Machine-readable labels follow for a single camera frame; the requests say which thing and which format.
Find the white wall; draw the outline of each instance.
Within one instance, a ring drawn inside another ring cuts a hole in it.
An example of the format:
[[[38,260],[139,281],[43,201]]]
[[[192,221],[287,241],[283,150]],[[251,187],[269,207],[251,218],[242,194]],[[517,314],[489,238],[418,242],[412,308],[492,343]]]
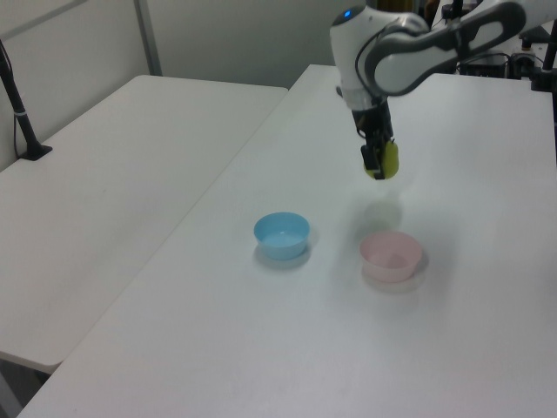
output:
[[[148,73],[133,0],[87,0],[4,46],[41,142],[136,75]],[[15,157],[13,112],[0,86],[2,170]],[[20,131],[18,137],[22,152]]]
[[[358,0],[148,0],[165,76],[290,88],[333,64],[329,28]]]

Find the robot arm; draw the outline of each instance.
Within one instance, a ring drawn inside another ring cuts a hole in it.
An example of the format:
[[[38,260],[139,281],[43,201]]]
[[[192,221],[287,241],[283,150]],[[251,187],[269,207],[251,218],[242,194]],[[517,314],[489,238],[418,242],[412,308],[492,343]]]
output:
[[[485,0],[434,31],[412,13],[359,6],[339,15],[331,28],[332,53],[342,96],[366,138],[362,156],[368,172],[376,179],[389,177],[386,150],[393,128],[387,97],[407,94],[434,72],[554,19],[554,0]]]

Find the bowl rim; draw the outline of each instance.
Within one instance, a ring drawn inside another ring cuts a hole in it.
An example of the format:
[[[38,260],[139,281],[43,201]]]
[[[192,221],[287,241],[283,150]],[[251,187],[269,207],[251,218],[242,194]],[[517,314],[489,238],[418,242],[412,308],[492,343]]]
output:
[[[375,263],[371,262],[362,253],[362,246],[364,245],[364,242],[366,242],[371,237],[376,237],[377,235],[392,235],[392,234],[393,235],[399,235],[399,236],[403,237],[404,239],[407,239],[419,250],[419,257],[415,262],[409,263],[407,266],[404,266],[404,267],[384,267],[384,266],[380,266],[378,264],[375,264]],[[421,259],[424,256],[424,250],[423,250],[421,244],[418,242],[418,240],[415,239],[412,235],[408,235],[407,233],[403,233],[402,231],[377,231],[376,233],[368,233],[360,241],[360,243],[359,243],[359,255],[361,256],[364,263],[366,263],[370,266],[373,266],[373,268],[384,270],[386,272],[397,272],[397,271],[416,268],[416,266],[419,264],[419,262],[421,261]]]
[[[292,215],[295,219],[301,221],[301,224],[304,226],[304,231],[303,231],[303,233],[300,234],[300,240],[299,241],[297,241],[294,244],[289,244],[289,245],[273,245],[273,244],[267,244],[259,238],[256,231],[257,231],[257,227],[261,224],[261,222],[263,222],[266,219],[273,218],[273,217],[279,216],[279,215]],[[302,215],[300,215],[299,213],[295,213],[295,212],[268,213],[265,216],[259,218],[259,220],[253,226],[253,235],[255,236],[255,239],[257,240],[257,242],[261,246],[268,246],[268,247],[272,247],[272,248],[290,248],[292,246],[297,246],[300,243],[303,243],[303,242],[307,241],[307,238],[309,237],[310,231],[311,231],[311,227],[310,227],[310,223],[308,222],[308,220],[305,217],[303,217]]]

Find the pink bowl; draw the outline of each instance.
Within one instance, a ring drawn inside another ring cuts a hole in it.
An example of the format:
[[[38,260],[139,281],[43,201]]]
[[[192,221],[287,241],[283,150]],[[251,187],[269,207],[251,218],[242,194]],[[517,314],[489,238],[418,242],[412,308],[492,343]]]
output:
[[[405,233],[372,233],[359,245],[364,274],[376,280],[396,283],[409,279],[421,260],[421,246]]]

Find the gray floor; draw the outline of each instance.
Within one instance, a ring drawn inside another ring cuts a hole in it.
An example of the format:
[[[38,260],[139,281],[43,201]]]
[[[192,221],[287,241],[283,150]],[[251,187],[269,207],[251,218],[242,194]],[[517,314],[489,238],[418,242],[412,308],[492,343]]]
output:
[[[27,405],[38,392],[38,389],[43,386],[46,379],[48,379],[47,374],[42,374],[8,361],[0,361],[0,374],[2,374],[6,383],[10,386],[11,391],[22,407]],[[15,418],[15,416],[10,416],[0,406],[0,418]]]

